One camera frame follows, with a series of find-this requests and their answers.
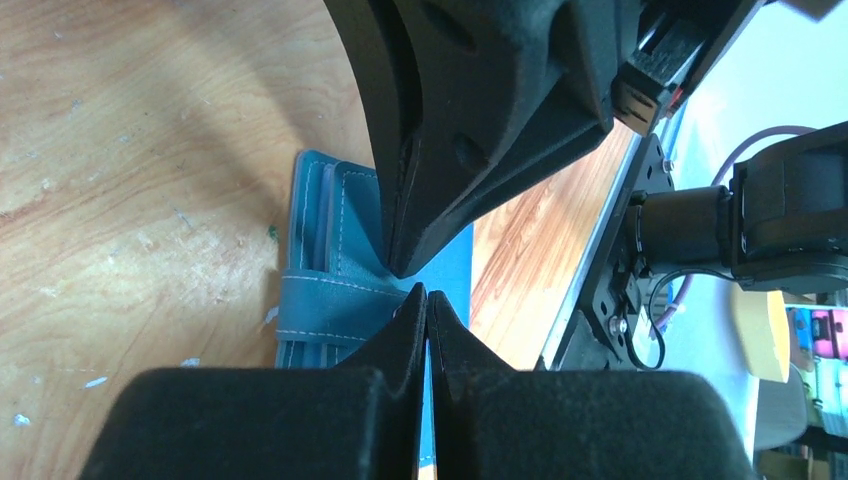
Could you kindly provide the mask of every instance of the pink object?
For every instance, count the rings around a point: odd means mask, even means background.
[[[823,358],[848,360],[848,311],[813,311],[813,351]]]

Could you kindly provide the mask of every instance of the wallet stitching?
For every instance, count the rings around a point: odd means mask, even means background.
[[[342,274],[342,235],[344,234],[344,196],[345,196],[344,184],[347,181],[348,175],[357,175],[357,176],[366,177],[366,178],[377,178],[373,174],[362,173],[362,172],[347,171],[344,174],[342,174],[342,200],[341,200],[341,211],[342,211],[342,213],[339,216],[339,248],[338,248],[338,261],[337,261],[338,265],[337,265],[337,268],[336,268],[336,273],[339,274],[339,275]]]
[[[322,283],[329,283],[331,285],[341,285],[343,287],[350,287],[350,288],[354,288],[356,290],[363,290],[363,291],[371,292],[371,293],[379,293],[381,295],[390,295],[392,297],[403,297],[403,296],[405,296],[403,293],[388,292],[386,290],[376,290],[376,289],[373,289],[373,288],[368,288],[368,287],[356,285],[354,283],[340,282],[338,280],[329,280],[329,279],[326,279],[326,278],[304,277],[304,276],[299,276],[299,275],[283,275],[283,280],[285,280],[285,279],[307,280],[307,281],[310,281],[310,282],[322,282]]]
[[[313,336],[313,337],[330,337],[330,338],[338,338],[340,340],[358,340],[360,342],[366,341],[366,339],[359,338],[359,337],[348,337],[347,335],[335,335],[335,334],[332,334],[332,333],[301,332],[300,330],[277,330],[277,333],[291,333],[293,335],[310,335],[310,336]],[[338,361],[338,352],[336,352],[336,361]],[[291,357],[289,357],[289,366],[291,366]]]
[[[293,357],[294,357],[294,343],[292,343],[291,348],[289,349],[289,362],[288,362],[288,365],[286,365],[286,368],[291,368],[291,361],[292,361]]]
[[[315,165],[324,165],[327,166],[330,162],[325,160],[315,160],[309,164],[309,168],[306,169],[306,189],[303,193],[303,214],[300,218],[300,268],[304,267],[304,256],[303,252],[306,251],[306,207],[309,206],[309,184],[312,180],[312,167]]]

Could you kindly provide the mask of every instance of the paint speck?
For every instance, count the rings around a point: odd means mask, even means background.
[[[98,385],[102,385],[102,384],[103,384],[103,383],[105,383],[105,382],[106,382],[106,380],[108,380],[108,379],[109,379],[109,377],[100,377],[100,378],[95,378],[94,380],[92,380],[92,381],[90,381],[90,382],[86,383],[86,384],[85,384],[85,386],[84,386],[84,387],[82,387],[82,388],[93,388],[93,387],[96,387],[96,386],[98,386]]]
[[[265,314],[265,325],[271,323],[272,320],[277,318],[277,315],[280,314],[280,306],[273,307],[271,310],[268,310],[268,313]]]
[[[29,417],[20,413],[15,415],[14,422],[16,427],[27,427],[32,423],[30,422]]]
[[[179,209],[174,208],[174,213],[177,214],[177,218],[179,218],[180,220],[185,222],[185,224],[188,226],[188,228],[193,228],[191,226],[191,222],[188,221],[188,217],[186,217],[183,212],[179,211]]]
[[[138,232],[136,235],[141,246],[144,247],[145,250],[150,250],[150,247],[153,246],[153,242],[150,241],[150,238],[147,237],[143,232]]]
[[[59,289],[54,287],[42,287],[38,290],[39,292],[47,295],[48,297],[56,298],[59,296]]]
[[[277,227],[275,227],[274,225],[268,226],[268,236],[271,237],[271,240],[273,240],[274,243],[280,243],[280,234],[277,231]]]

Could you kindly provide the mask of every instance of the black cable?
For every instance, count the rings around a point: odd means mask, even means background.
[[[757,144],[761,140],[765,140],[766,138],[773,137],[776,135],[806,135],[808,133],[815,132],[815,128],[810,127],[802,127],[799,125],[779,125],[776,127],[767,128],[765,130],[759,131],[750,137],[748,137],[744,142],[739,144],[738,147],[733,149],[730,152],[730,155],[727,156],[727,159],[724,163],[721,164],[721,168],[719,168],[718,173],[716,174],[713,181],[710,183],[712,186],[721,185],[724,181],[724,177],[730,172],[730,169],[733,168],[733,164],[739,160],[739,157],[742,156],[745,151],[751,148],[753,145]],[[692,277],[687,276],[686,279],[683,280],[683,285],[680,286],[680,290],[677,292],[677,295],[674,297],[674,301],[671,303],[671,306],[667,308],[660,318],[657,320],[660,328],[662,328],[665,324],[671,320],[671,317],[677,311],[677,307],[683,303],[683,299],[686,298],[686,294],[689,292],[689,287],[692,285]]]
[[[657,327],[656,322],[654,322],[654,302],[657,300],[657,294],[663,287],[673,282],[674,280],[684,277],[687,275],[710,275],[713,277],[721,278],[723,280],[727,280],[733,282],[733,278],[727,275],[723,275],[714,270],[710,270],[707,268],[681,268],[679,270],[675,270],[673,272],[667,273],[664,277],[660,279],[659,282],[654,286],[654,289],[651,291],[651,296],[648,298],[648,305],[646,310],[648,311],[648,322],[651,324],[651,330],[654,332],[654,336],[657,339],[657,347],[659,348],[659,358],[657,359],[657,364],[654,366],[645,365],[645,363],[639,358],[639,355],[636,353],[636,349],[633,347],[633,333],[636,330],[628,329],[628,331],[624,334],[624,342],[627,344],[627,356],[630,357],[630,362],[640,370],[659,370],[662,367],[663,361],[665,361],[665,339],[663,339],[662,332],[659,327]]]

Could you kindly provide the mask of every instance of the wood grain surface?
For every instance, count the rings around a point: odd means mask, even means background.
[[[628,139],[478,222],[472,328],[513,365]],[[76,476],[141,371],[272,364],[307,147],[372,163],[320,0],[0,2],[0,478]]]

